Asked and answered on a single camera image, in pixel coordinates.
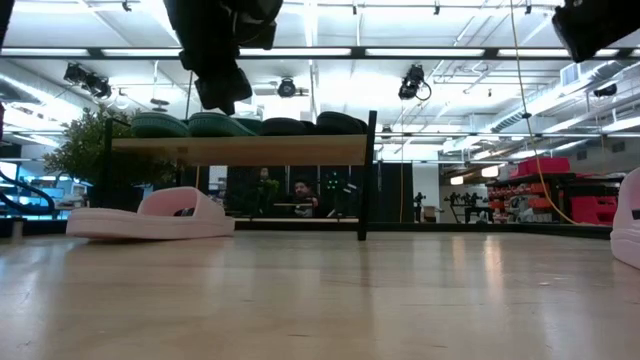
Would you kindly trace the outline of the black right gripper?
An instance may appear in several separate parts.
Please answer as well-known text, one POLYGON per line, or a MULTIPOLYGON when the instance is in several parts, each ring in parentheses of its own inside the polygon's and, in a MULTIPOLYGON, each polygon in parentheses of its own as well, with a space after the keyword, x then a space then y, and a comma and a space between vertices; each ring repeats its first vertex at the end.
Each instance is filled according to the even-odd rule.
POLYGON ((639 0, 565 0, 554 9, 552 25, 580 63, 639 29, 639 0))

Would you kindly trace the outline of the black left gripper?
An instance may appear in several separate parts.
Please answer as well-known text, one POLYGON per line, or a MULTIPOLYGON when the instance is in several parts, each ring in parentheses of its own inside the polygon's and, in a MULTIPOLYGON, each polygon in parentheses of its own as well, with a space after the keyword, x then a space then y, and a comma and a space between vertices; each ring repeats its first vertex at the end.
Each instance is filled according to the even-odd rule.
POLYGON ((182 51, 183 67, 195 72, 202 107, 235 113, 235 103, 253 95, 236 58, 242 47, 270 50, 282 0, 165 0, 182 51), (210 75, 215 69, 218 72, 210 75))

